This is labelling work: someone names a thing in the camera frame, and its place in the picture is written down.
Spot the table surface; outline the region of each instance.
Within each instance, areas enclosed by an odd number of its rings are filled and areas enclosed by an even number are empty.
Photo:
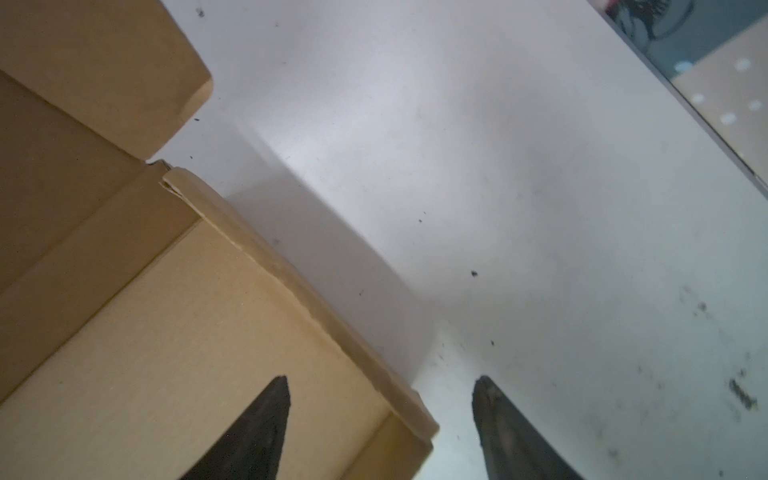
[[[487,478],[481,374],[585,478],[768,472],[768,202],[586,1],[165,3],[216,86],[157,158],[419,390],[420,478]]]

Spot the white dot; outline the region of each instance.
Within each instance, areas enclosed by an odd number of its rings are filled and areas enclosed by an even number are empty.
[[[745,71],[749,70],[752,66],[752,61],[749,58],[739,58],[736,60],[736,63],[733,64],[733,67],[736,69],[736,71]]]
[[[690,63],[688,60],[679,61],[674,65],[674,70],[677,73],[683,73],[684,71],[689,71],[691,68],[693,68],[694,64]]]
[[[734,114],[732,111],[729,111],[720,117],[720,122],[722,122],[723,125],[730,125],[734,121],[736,121],[736,114]]]

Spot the open cardboard box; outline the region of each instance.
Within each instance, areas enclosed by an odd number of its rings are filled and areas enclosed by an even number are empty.
[[[0,478],[178,478],[279,375],[280,478],[415,474],[418,395],[205,183],[144,163],[212,90],[159,2],[0,2],[0,70]]]

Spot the black speck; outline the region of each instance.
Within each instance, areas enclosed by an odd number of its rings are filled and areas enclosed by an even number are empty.
[[[739,399],[745,409],[751,410],[757,408],[757,399],[745,392],[736,379],[731,379],[730,382],[728,382],[728,389]]]

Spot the cardboard box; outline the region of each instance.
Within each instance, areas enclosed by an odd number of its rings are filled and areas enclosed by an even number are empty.
[[[0,2],[0,70],[0,478],[178,478],[279,375],[279,478],[415,474],[418,395],[205,183],[143,162],[212,90],[159,2]]]

